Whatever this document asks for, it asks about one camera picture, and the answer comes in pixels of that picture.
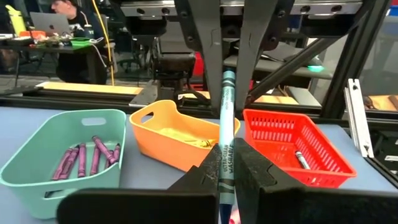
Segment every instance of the yellow cable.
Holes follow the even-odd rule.
[[[94,5],[95,13],[97,13],[97,15],[98,15],[99,23],[101,24],[102,30],[104,31],[106,45],[108,46],[108,58],[109,58],[109,64],[111,65],[112,86],[114,86],[113,63],[112,63],[112,59],[111,59],[112,54],[111,54],[111,46],[109,44],[108,32],[105,29],[104,22],[102,21],[101,14],[100,14],[100,11],[98,10],[97,3],[95,2],[95,0],[93,0],[93,5]]]

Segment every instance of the red plastic basket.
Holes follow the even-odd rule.
[[[307,186],[338,188],[356,171],[312,120],[303,114],[244,110],[246,141],[286,173]],[[300,151],[310,170],[303,169]]]

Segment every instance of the metal bracket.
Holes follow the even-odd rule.
[[[235,101],[238,112],[244,109],[260,53],[278,46],[293,5],[293,0],[245,0],[236,65]]]
[[[273,71],[267,77],[263,78],[257,85],[255,85],[249,91],[246,104],[253,103],[265,92],[279,85],[288,76],[293,74],[297,69],[305,64],[305,62],[326,50],[337,40],[337,38],[327,38],[317,39],[316,41],[312,42],[308,47],[304,48],[300,53],[296,54],[288,62],[285,62],[277,70]]]
[[[223,74],[220,2],[175,0],[174,4],[187,47],[202,54],[211,107],[219,114]]]
[[[365,107],[363,105],[361,87],[359,80],[348,80],[347,87],[344,89],[347,111],[349,115],[349,128],[351,138],[355,146],[361,151],[363,157],[373,158],[373,147],[369,134],[368,122],[366,120]]]
[[[143,108],[156,101],[158,86],[158,81],[149,80],[147,85],[131,100],[129,106]]]
[[[27,93],[36,93],[42,89],[42,86],[17,86],[0,90],[0,96],[24,95]]]

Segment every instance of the person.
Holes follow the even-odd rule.
[[[55,13],[66,15],[74,37],[85,37],[86,24],[92,26],[95,39],[104,37],[103,29],[95,14],[81,8],[74,0],[53,0],[51,9]],[[98,47],[98,50],[102,57],[106,57],[105,48]],[[95,71],[99,78],[97,78],[97,83],[91,84],[105,85],[108,74],[99,55],[95,59]],[[67,83],[90,83],[84,54],[60,54],[56,73],[62,81]]]

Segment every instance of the orange plastic bin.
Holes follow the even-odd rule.
[[[245,140],[263,156],[307,186],[338,188],[356,171],[316,124],[304,114],[244,110]],[[300,151],[310,170],[303,169]]]
[[[130,115],[132,130],[141,153],[183,171],[199,166],[211,147],[202,147],[184,141],[164,130],[194,136],[199,141],[218,142],[219,125],[181,114],[172,100],[160,100]],[[241,123],[235,119],[235,134]]]

